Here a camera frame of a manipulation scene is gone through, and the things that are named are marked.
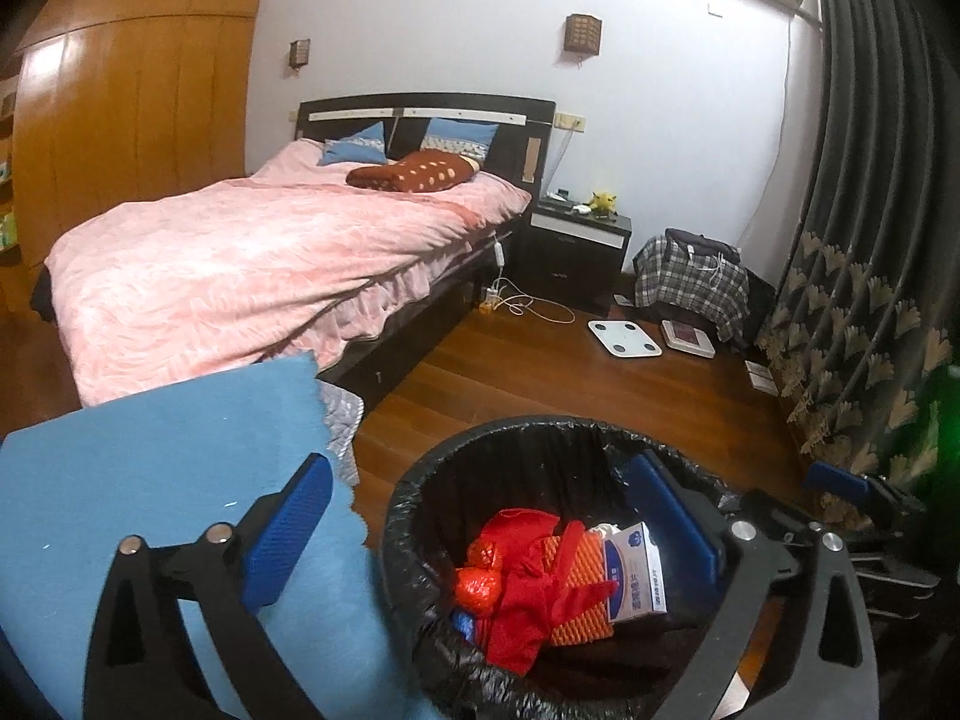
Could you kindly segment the red cloth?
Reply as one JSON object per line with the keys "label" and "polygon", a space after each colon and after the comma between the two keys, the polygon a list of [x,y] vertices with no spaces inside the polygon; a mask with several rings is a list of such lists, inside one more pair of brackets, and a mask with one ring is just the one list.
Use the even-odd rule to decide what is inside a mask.
{"label": "red cloth", "polygon": [[605,580],[604,569],[596,580],[571,582],[578,550],[589,537],[581,522],[569,522],[551,561],[545,557],[547,538],[508,574],[498,610],[485,628],[483,652],[492,665],[524,676],[556,628],[607,605],[613,583]]}

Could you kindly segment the red plastic bag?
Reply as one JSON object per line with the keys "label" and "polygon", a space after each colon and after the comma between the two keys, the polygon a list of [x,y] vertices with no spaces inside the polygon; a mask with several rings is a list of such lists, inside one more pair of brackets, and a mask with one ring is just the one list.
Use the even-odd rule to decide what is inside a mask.
{"label": "red plastic bag", "polygon": [[483,619],[498,608],[508,574],[555,533],[560,519],[534,509],[501,509],[469,544],[466,564],[455,571],[454,600]]}

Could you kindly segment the left wall lamp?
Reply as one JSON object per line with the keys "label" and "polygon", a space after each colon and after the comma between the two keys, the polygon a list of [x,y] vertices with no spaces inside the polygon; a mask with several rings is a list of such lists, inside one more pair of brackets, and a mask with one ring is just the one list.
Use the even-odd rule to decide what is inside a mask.
{"label": "left wall lamp", "polygon": [[309,39],[291,41],[290,47],[288,47],[288,67],[294,71],[306,67],[309,64],[309,54],[311,54],[311,41]]}

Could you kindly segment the white blue carton box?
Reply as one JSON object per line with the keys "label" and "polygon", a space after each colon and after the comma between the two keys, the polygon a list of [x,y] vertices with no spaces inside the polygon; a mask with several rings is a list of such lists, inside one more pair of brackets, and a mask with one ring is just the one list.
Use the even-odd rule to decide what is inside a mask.
{"label": "white blue carton box", "polygon": [[646,523],[602,539],[605,580],[613,583],[607,600],[613,626],[669,611],[661,551]]}

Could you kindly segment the dark patterned curtain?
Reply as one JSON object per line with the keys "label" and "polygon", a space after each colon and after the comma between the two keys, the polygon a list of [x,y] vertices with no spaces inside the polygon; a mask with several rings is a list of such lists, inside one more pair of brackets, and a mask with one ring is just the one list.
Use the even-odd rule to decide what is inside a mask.
{"label": "dark patterned curtain", "polygon": [[926,0],[820,0],[822,117],[760,335],[800,451],[931,502],[958,481],[958,67]]}

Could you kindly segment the right blue pillow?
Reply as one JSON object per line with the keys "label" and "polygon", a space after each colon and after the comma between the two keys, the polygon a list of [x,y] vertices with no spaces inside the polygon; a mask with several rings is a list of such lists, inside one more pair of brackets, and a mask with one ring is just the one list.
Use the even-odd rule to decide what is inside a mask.
{"label": "right blue pillow", "polygon": [[462,158],[483,164],[488,158],[496,132],[498,124],[433,117],[425,130],[420,148],[459,154]]}

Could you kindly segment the blue plastic bag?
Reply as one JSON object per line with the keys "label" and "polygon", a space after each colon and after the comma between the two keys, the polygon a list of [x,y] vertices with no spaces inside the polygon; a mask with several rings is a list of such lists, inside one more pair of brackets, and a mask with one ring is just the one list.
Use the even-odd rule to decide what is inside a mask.
{"label": "blue plastic bag", "polygon": [[452,627],[459,632],[459,634],[462,635],[467,642],[469,642],[469,644],[475,644],[475,642],[477,642],[477,619],[475,619],[475,617],[473,617],[470,613],[467,613],[466,610],[455,608],[455,610],[451,613],[451,624]]}

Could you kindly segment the wooden wardrobe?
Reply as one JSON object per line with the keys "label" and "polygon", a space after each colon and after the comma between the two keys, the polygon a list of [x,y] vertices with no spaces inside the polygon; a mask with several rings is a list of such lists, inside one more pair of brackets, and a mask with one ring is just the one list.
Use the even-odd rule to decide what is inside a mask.
{"label": "wooden wardrobe", "polygon": [[47,0],[2,70],[3,312],[72,227],[242,174],[259,5]]}

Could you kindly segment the left blue pillow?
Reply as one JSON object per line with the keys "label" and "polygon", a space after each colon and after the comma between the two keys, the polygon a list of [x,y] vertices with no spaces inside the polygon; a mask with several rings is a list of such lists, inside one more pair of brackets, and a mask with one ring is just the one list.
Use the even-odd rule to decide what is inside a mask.
{"label": "left blue pillow", "polygon": [[386,130],[384,122],[376,122],[348,137],[324,143],[320,166],[340,163],[386,164]]}

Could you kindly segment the black trash bin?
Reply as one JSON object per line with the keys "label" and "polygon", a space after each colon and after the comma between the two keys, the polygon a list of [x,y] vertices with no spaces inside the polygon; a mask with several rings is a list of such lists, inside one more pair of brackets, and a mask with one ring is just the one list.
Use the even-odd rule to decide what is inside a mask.
{"label": "black trash bin", "polygon": [[423,706],[443,718],[708,718],[761,598],[732,574],[739,500],[605,422],[501,419],[395,486],[382,580]]}

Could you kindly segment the black white nightstand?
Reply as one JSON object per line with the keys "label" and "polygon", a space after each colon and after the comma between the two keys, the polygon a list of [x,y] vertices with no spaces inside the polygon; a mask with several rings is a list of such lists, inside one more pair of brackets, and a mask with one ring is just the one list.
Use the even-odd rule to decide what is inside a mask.
{"label": "black white nightstand", "polygon": [[628,216],[536,203],[521,231],[511,278],[526,293],[605,317],[630,245]]}

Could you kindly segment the white bathroom scale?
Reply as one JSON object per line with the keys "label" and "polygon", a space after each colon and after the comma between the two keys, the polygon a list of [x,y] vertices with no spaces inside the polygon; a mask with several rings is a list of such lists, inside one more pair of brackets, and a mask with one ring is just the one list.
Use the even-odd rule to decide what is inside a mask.
{"label": "white bathroom scale", "polygon": [[587,330],[614,358],[651,359],[662,355],[662,348],[631,320],[590,320]]}

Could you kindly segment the wall lamp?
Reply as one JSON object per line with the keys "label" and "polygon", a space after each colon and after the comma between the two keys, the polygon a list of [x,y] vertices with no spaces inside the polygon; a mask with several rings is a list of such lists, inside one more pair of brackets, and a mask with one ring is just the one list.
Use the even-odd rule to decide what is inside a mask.
{"label": "wall lamp", "polygon": [[309,54],[311,54],[311,41],[309,39],[291,41],[290,47],[288,47],[288,67],[294,71],[306,67],[309,64]]}
{"label": "wall lamp", "polygon": [[571,13],[565,20],[563,50],[578,57],[601,54],[602,20],[587,13]]}

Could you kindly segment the brown dotted pillow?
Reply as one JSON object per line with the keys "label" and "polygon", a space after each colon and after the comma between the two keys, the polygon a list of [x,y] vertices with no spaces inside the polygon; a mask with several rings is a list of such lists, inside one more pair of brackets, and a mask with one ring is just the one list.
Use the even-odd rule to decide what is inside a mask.
{"label": "brown dotted pillow", "polygon": [[377,192],[431,193],[470,181],[480,163],[469,156],[439,149],[422,149],[389,164],[361,166],[348,172],[345,182]]}

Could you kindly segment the pink bed duvet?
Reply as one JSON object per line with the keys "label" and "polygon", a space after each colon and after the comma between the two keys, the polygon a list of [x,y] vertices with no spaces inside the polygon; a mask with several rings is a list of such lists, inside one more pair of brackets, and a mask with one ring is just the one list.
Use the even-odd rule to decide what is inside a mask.
{"label": "pink bed duvet", "polygon": [[483,169],[443,192],[354,188],[321,154],[302,138],[252,176],[122,203],[55,241],[50,302],[83,405],[299,351],[329,369],[530,202]]}

